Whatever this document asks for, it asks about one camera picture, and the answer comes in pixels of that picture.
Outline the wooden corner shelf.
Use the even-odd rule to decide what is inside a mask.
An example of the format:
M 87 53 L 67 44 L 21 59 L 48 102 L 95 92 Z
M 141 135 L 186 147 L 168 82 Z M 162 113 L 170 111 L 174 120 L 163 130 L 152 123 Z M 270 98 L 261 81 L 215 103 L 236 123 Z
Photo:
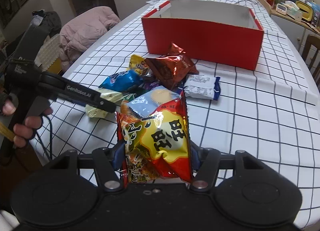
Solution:
M 258 0 L 267 10 L 270 17 L 278 25 L 278 27 L 287 35 L 293 43 L 297 51 L 302 54 L 308 35 L 316 35 L 319 33 L 304 21 L 296 21 L 288 15 L 283 15 L 272 9 L 266 0 Z

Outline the yellow snack packet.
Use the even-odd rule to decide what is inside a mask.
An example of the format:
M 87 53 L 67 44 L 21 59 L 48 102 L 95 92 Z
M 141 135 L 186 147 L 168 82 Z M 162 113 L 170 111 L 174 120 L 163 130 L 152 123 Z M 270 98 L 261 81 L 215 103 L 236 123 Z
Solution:
M 135 54 L 131 55 L 127 70 L 133 70 L 141 77 L 151 77 L 153 75 L 145 59 Z

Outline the light blue cookie bag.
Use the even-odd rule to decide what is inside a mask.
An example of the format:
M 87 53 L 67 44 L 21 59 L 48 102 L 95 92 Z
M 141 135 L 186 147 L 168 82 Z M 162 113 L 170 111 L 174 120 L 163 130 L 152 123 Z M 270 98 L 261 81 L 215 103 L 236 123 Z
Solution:
M 123 101 L 120 106 L 120 112 L 136 118 L 144 118 L 152 114 L 157 107 L 178 97 L 178 93 L 170 91 L 166 87 L 158 86 L 130 102 Z

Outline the brown foil snack bag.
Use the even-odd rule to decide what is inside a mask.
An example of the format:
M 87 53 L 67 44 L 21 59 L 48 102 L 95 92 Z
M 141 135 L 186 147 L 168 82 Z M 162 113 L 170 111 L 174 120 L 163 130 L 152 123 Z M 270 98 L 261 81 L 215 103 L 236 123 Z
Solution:
M 146 58 L 145 62 L 162 85 L 170 90 L 174 89 L 187 74 L 199 74 L 196 65 L 184 49 L 173 42 L 166 57 Z

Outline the white checkered tablecloth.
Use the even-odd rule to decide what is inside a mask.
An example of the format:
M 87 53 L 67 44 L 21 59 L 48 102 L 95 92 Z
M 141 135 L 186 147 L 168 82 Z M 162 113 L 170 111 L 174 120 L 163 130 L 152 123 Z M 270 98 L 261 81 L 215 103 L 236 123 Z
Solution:
M 187 98 L 191 140 L 224 154 L 245 150 L 297 185 L 303 195 L 295 224 L 319 221 L 319 94 L 291 42 L 257 0 L 209 0 L 250 7 L 264 30 L 255 71 L 194 60 L 200 74 L 220 77 L 217 102 Z M 148 54 L 141 17 L 132 14 L 87 50 L 66 76 L 96 89 L 107 76 L 125 70 L 132 54 Z M 85 108 L 52 103 L 53 156 L 68 149 L 81 154 L 117 141 L 114 114 L 89 119 Z

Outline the green tissue pack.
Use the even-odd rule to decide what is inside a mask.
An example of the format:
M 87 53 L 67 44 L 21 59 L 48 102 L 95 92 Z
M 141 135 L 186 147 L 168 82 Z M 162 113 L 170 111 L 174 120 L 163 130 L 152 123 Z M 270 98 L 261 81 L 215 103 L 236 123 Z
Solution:
M 292 1 L 285 1 L 287 7 L 287 15 L 293 18 L 296 21 L 302 20 L 302 12 L 299 7 Z

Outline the white blue snack packet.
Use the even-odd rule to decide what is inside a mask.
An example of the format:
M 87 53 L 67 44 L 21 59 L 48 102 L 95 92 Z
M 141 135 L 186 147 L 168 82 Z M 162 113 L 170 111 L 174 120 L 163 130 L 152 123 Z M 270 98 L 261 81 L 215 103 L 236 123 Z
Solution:
M 184 84 L 186 97 L 217 101 L 220 97 L 220 77 L 211 75 L 188 75 Z

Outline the pink puffer jacket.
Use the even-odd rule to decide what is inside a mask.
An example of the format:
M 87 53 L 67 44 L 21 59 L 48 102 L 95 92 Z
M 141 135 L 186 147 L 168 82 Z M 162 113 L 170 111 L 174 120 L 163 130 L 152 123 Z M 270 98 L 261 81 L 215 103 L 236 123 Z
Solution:
M 69 21 L 61 28 L 59 58 L 66 72 L 98 39 L 120 23 L 110 7 L 94 7 Z

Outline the dark blue snack bag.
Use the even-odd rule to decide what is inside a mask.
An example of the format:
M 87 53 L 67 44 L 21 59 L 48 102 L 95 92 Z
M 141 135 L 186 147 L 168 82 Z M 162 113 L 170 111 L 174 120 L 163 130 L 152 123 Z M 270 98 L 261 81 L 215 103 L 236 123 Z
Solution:
M 117 92 L 125 92 L 143 83 L 143 78 L 134 70 L 127 70 L 108 76 L 100 85 L 100 88 Z

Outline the red yellow snack bag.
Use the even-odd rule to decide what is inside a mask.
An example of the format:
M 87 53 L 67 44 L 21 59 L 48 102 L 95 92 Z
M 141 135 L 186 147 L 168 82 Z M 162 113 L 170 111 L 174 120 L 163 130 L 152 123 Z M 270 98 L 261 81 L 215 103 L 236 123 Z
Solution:
M 123 172 L 131 183 L 157 178 L 191 182 L 191 150 L 185 94 L 166 102 L 141 119 L 116 114 L 117 137 L 124 141 Z

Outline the red cardboard box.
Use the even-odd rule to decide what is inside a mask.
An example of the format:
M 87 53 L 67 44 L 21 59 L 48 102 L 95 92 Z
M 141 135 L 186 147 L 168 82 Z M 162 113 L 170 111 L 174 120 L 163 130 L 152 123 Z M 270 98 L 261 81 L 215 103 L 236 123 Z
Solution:
M 171 44 L 189 58 L 255 70 L 264 30 L 245 6 L 204 0 L 168 0 L 142 17 L 148 52 Z

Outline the yellow tissue box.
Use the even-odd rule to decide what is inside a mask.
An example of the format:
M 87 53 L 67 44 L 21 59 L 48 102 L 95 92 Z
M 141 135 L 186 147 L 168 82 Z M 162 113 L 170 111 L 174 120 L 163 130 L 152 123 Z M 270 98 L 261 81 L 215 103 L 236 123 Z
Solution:
M 313 8 L 312 8 L 312 6 L 310 6 L 307 3 L 302 2 L 300 0 L 296 1 L 296 5 L 297 5 L 297 7 L 299 8 L 299 10 L 302 13 L 302 19 L 307 21 L 307 22 L 310 22 L 312 20 L 312 17 L 313 17 Z

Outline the gold green snack packet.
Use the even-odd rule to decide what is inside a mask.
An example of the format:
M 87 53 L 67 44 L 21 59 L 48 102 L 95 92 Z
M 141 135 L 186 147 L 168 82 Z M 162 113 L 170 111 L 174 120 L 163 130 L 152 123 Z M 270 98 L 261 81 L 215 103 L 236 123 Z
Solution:
M 124 96 L 121 92 L 109 89 L 97 89 L 100 96 L 97 106 L 85 106 L 85 112 L 89 118 L 105 118 L 109 113 L 114 113 L 117 103 L 122 101 Z

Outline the purple snack packet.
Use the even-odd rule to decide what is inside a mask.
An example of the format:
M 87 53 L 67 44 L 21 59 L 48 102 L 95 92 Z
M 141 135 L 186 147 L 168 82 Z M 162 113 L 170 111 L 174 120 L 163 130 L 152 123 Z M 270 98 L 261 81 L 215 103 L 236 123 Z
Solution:
M 155 78 L 154 76 L 152 77 L 140 77 L 140 85 L 139 87 L 141 89 L 144 89 L 144 90 L 148 90 L 150 91 L 151 89 L 155 88 L 155 87 L 158 87 L 158 86 L 161 86 L 161 82 Z

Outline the wooden chair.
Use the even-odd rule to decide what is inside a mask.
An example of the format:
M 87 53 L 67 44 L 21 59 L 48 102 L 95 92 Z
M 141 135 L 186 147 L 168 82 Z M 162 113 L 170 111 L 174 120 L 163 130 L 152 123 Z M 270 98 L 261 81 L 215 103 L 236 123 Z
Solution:
M 313 80 L 319 89 L 319 37 L 309 34 L 306 37 L 305 45 L 302 52 L 302 58 L 305 61 Z

